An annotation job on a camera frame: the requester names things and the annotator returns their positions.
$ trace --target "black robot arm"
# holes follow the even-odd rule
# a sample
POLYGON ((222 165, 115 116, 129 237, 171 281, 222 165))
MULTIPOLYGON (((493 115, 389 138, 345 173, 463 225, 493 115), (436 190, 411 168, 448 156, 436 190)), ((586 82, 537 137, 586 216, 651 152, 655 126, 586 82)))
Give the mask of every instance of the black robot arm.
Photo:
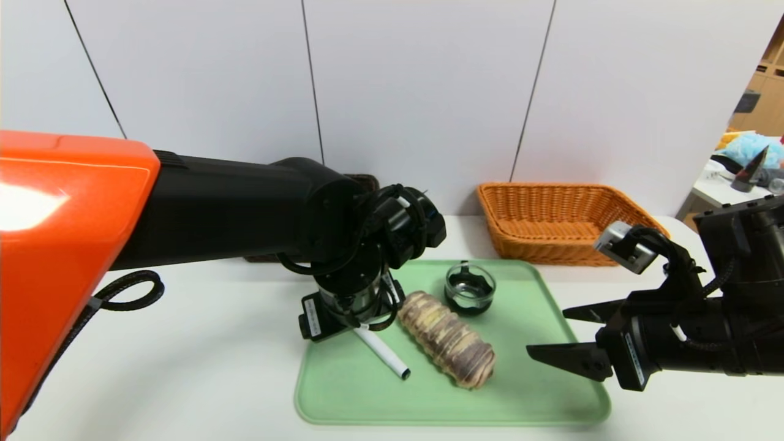
POLYGON ((716 273, 661 232, 624 223, 597 241, 602 253, 639 274, 664 255, 666 280, 656 290, 564 310, 569 319, 603 323, 595 343, 528 346, 533 359, 622 388, 643 391, 659 370, 784 374, 784 199, 769 196, 697 216, 716 273), (722 297, 708 297, 721 289, 722 297))
POLYGON ((315 341, 384 316, 371 329, 388 326, 405 299, 389 269, 446 237, 443 216, 414 188, 368 192, 305 158, 260 165, 155 153, 158 179, 111 269, 274 253, 319 285, 299 317, 315 341))

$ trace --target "green tray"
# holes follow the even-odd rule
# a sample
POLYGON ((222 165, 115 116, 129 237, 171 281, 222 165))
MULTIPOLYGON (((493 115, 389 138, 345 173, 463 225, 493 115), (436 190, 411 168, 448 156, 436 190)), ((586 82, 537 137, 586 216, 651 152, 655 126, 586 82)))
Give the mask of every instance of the green tray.
MULTIPOLYGON (((458 261, 411 261, 393 273, 406 293, 444 300, 443 278, 458 261)), ((397 321, 379 337, 411 369, 403 381, 352 333, 307 349, 296 408, 317 425, 591 425, 610 414, 604 386, 538 363, 527 344, 576 341, 539 273, 520 261, 472 261, 496 279, 492 305, 464 318, 492 344, 493 376, 478 390, 458 388, 397 321)))

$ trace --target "bread roll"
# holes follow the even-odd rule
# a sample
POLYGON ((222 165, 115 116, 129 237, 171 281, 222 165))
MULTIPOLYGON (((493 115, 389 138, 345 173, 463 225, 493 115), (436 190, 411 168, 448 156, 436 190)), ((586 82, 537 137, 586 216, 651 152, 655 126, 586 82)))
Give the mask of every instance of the bread roll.
POLYGON ((492 375, 495 353, 438 299, 416 291, 398 313, 405 329, 461 388, 480 388, 492 375))

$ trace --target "white wall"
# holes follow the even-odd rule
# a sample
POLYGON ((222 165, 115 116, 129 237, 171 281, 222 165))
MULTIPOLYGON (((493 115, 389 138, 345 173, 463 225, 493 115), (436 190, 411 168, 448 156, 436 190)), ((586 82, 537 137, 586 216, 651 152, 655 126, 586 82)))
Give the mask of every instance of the white wall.
POLYGON ((129 138, 183 155, 321 161, 299 0, 69 0, 129 138))
POLYGON ((306 0, 325 163, 479 213, 509 180, 553 0, 306 0))
MULTIPOLYGON (((129 137, 320 159, 299 0, 70 0, 129 137)), ((325 159, 478 210, 508 180, 553 0, 305 0, 325 159)), ((784 0, 557 0, 515 180, 675 213, 784 0)), ((5 0, 2 126, 120 136, 61 0, 5 0)))
POLYGON ((3 0, 3 129, 121 137, 62 0, 3 0))
POLYGON ((782 0, 557 0, 514 180, 601 182, 675 214, 782 0))

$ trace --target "panel seam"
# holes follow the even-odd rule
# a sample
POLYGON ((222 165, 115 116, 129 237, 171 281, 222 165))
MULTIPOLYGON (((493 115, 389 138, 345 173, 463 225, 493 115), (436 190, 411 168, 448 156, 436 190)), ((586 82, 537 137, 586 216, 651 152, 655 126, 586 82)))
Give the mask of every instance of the panel seam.
POLYGON ((547 30, 544 33, 544 42, 542 43, 542 52, 539 54, 539 64, 536 65, 536 75, 534 75, 534 84, 531 87, 531 98, 528 100, 528 107, 525 109, 525 118, 523 118, 523 128, 520 131, 520 140, 517 142, 517 152, 514 154, 514 162, 512 162, 512 173, 509 175, 509 182, 514 179, 514 170, 517 168, 517 158, 520 157, 520 149, 523 145, 523 135, 525 135, 525 127, 528 124, 528 116, 531 114, 531 105, 534 102, 534 94, 536 93, 536 83, 539 81, 539 73, 542 70, 542 61, 544 60, 544 52, 547 47, 547 39, 550 37, 550 27, 553 25, 553 17, 555 16, 555 5, 558 0, 553 0, 553 8, 550 10, 550 20, 547 22, 547 30))
POLYGON ((68 11, 68 16, 71 18, 71 23, 74 25, 76 36, 79 37, 79 42, 82 44, 82 49, 85 51, 85 55, 87 56, 87 61, 90 63, 90 68, 93 70, 93 75, 95 75, 96 80, 98 81, 98 86, 100 87, 101 93, 103 93, 103 98, 106 100, 106 104, 109 105, 109 111, 111 111, 111 114, 114 117, 114 121, 117 123, 117 127, 120 129, 120 133, 122 133, 122 137, 124 137, 127 140, 128 136, 125 135, 125 130, 122 128, 122 124, 120 123, 120 118, 117 117, 117 112, 114 111, 114 106, 111 105, 111 101, 109 100, 109 95, 106 93, 106 89, 103 87, 103 83, 100 81, 100 76, 98 76, 98 71, 96 70, 96 66, 93 63, 93 59, 90 56, 90 53, 87 51, 87 46, 85 45, 85 40, 82 38, 82 33, 79 32, 79 26, 76 25, 74 14, 71 12, 71 6, 68 5, 68 0, 63 0, 63 3, 65 3, 65 9, 68 11))
POLYGON ((321 150, 321 164, 326 166, 324 160, 324 141, 321 139, 321 120, 318 116, 318 99, 316 98, 316 78, 313 74, 313 57, 310 55, 310 36, 307 33, 307 16, 305 14, 305 0, 300 0, 302 5, 302 23, 305 27, 305 46, 307 47, 307 64, 310 68, 310 87, 313 89, 313 107, 316 111, 316 130, 318 131, 318 147, 321 150))

